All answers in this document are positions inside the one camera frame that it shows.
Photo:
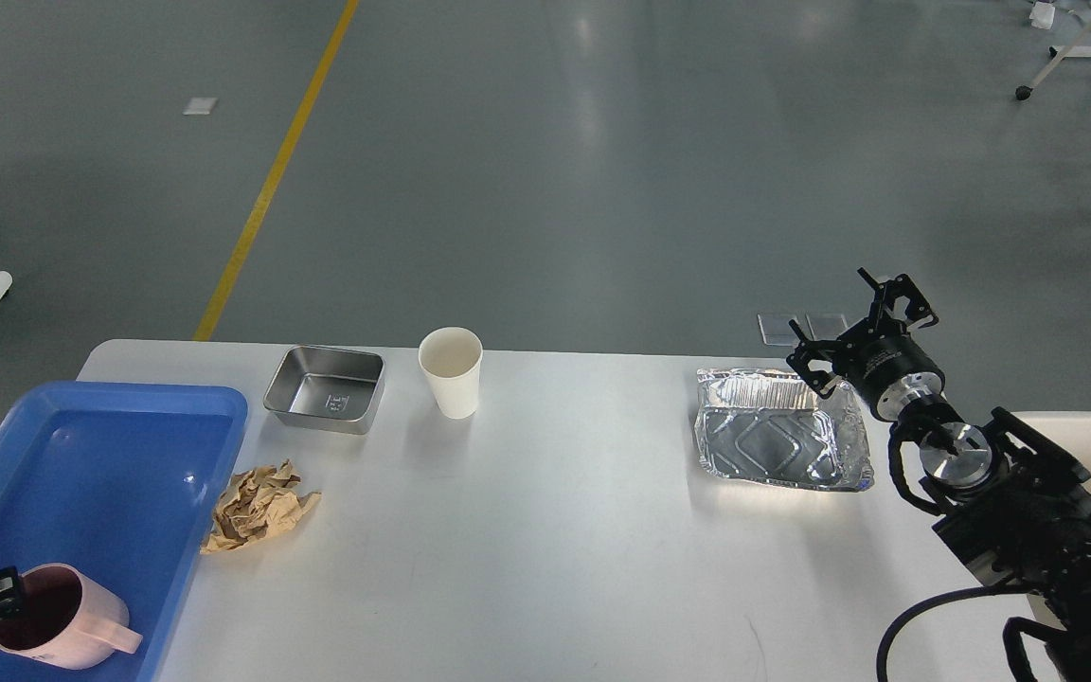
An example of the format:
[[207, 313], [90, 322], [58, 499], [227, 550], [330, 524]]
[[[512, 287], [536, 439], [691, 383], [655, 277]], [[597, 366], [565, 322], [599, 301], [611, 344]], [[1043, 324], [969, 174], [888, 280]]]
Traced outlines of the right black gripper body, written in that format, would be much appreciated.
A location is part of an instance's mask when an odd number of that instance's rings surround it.
[[846, 380], [880, 422], [897, 422], [906, 406], [939, 397], [945, 376], [912, 336], [853, 342]]

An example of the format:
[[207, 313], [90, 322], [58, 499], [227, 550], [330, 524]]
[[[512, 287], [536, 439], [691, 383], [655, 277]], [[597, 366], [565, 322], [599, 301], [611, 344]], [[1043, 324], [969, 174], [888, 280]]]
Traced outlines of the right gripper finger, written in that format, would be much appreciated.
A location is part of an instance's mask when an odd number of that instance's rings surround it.
[[867, 335], [880, 338], [904, 336], [912, 328], [923, 330], [939, 324], [934, 307], [918, 283], [906, 273], [879, 280], [861, 267], [858, 268], [858, 276], [873, 291], [873, 301], [862, 322]]
[[786, 358], [793, 372], [818, 397], [830, 397], [835, 386], [846, 384], [861, 392], [865, 385], [863, 344], [867, 342], [867, 319], [841, 332], [832, 340], [810, 338], [796, 320], [788, 320], [788, 327], [796, 337], [796, 345]]

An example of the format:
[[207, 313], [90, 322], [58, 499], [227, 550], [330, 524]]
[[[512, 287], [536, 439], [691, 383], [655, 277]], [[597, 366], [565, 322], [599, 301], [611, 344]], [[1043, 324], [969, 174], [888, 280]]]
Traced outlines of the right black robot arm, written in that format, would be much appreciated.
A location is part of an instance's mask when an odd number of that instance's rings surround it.
[[866, 270], [867, 315], [834, 338], [812, 338], [791, 322], [796, 345], [786, 361], [822, 398], [846, 384], [890, 427], [894, 487], [934, 515], [934, 533], [978, 581], [974, 588], [919, 601], [895, 618], [875, 656], [886, 681], [890, 653], [914, 618], [954, 601], [1036, 596], [1057, 620], [1012, 617], [1003, 627], [1016, 681], [1034, 679], [1026, 639], [1044, 644], [1065, 681], [1091, 681], [1091, 478], [1069, 450], [996, 407], [986, 424], [966, 422], [945, 397], [945, 375], [912, 336], [939, 316], [907, 275], [880, 282]]

